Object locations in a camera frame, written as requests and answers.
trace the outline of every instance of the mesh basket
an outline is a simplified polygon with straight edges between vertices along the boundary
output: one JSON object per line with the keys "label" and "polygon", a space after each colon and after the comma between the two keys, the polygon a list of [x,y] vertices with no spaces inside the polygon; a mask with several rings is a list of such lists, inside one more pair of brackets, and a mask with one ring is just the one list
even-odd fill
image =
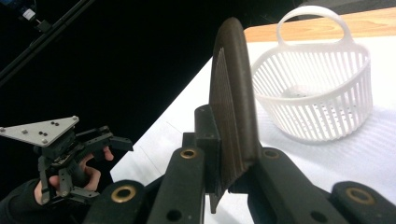
{"label": "mesh basket", "polygon": [[[317,15],[338,23],[335,43],[290,45],[281,35],[292,17]],[[255,97],[284,133],[299,140],[338,139],[357,130],[372,107],[370,55],[345,22],[324,7],[298,7],[277,25],[278,46],[252,65]]]}

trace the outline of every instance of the black mechanical part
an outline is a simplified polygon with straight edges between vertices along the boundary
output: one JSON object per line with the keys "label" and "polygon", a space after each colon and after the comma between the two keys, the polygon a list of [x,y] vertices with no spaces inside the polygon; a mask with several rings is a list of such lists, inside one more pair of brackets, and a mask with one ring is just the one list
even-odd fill
{"label": "black mechanical part", "polygon": [[261,149],[247,42],[236,18],[226,20],[216,37],[209,104],[221,139],[220,191],[210,194],[216,213],[225,190],[258,160]]}
{"label": "black mechanical part", "polygon": [[395,205],[363,184],[335,184],[330,201],[350,223],[396,223]]}
{"label": "black mechanical part", "polygon": [[[90,178],[81,170],[79,163],[90,153],[97,161],[102,160],[105,157],[103,147],[112,145],[116,146],[115,149],[133,150],[131,140],[115,137],[107,126],[78,134],[69,130],[50,146],[35,147],[36,152],[42,153],[38,160],[42,203],[51,206],[68,199],[91,204],[99,193],[83,188]],[[60,195],[56,195],[55,189],[50,185],[52,175],[60,177]]]}
{"label": "black mechanical part", "polygon": [[282,151],[264,148],[260,162],[252,169],[265,196],[262,204],[271,204],[276,223],[347,223]]}
{"label": "black mechanical part", "polygon": [[133,180],[118,181],[97,197],[83,223],[139,223],[137,220],[144,201],[142,184]]}
{"label": "black mechanical part", "polygon": [[195,147],[195,133],[183,133],[183,141],[181,145],[183,147]]}
{"label": "black mechanical part", "polygon": [[262,192],[262,188],[254,175],[253,169],[249,169],[240,179],[235,184],[242,184],[242,192],[247,193],[247,207],[254,223],[280,223],[276,222],[276,213]]}
{"label": "black mechanical part", "polygon": [[42,33],[46,33],[50,31],[52,25],[47,21],[38,21],[38,25],[35,28]]}
{"label": "black mechanical part", "polygon": [[195,144],[205,153],[205,192],[220,195],[221,139],[210,105],[195,109],[194,116]]}
{"label": "black mechanical part", "polygon": [[182,147],[169,161],[147,223],[203,223],[204,209],[205,153]]}

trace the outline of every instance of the table surface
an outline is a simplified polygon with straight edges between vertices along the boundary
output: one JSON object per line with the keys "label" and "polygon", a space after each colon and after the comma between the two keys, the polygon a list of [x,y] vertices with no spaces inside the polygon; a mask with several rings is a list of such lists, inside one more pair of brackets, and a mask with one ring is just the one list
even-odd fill
{"label": "table surface", "polygon": [[[396,35],[396,7],[342,15],[352,37]],[[290,21],[282,25],[285,40],[336,39],[341,27],[327,18]],[[245,30],[247,42],[276,41],[276,24],[254,26]]]}

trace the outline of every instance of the hole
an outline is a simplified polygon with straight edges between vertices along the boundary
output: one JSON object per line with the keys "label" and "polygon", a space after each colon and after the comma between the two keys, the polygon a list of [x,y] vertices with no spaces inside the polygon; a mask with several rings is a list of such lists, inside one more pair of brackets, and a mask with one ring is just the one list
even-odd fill
{"label": "hole", "polygon": [[195,150],[193,149],[185,149],[180,152],[180,156],[184,159],[192,159],[197,155]]}
{"label": "hole", "polygon": [[181,219],[181,213],[178,210],[170,210],[166,215],[169,221],[179,221]]}
{"label": "hole", "polygon": [[136,189],[130,185],[118,187],[111,193],[111,199],[115,203],[126,203],[136,195]]}
{"label": "hole", "polygon": [[320,223],[326,223],[327,222],[327,218],[323,214],[321,214],[320,212],[317,212],[317,211],[311,212],[311,217],[315,221],[320,222]]}
{"label": "hole", "polygon": [[273,150],[265,150],[264,156],[268,159],[277,159],[279,158],[279,154]]}
{"label": "hole", "polygon": [[120,190],[118,193],[117,193],[117,196],[118,197],[121,197],[121,198],[125,198],[125,197],[128,197],[128,195],[131,193],[131,191],[130,190],[128,190],[128,189],[122,189],[122,190]]}

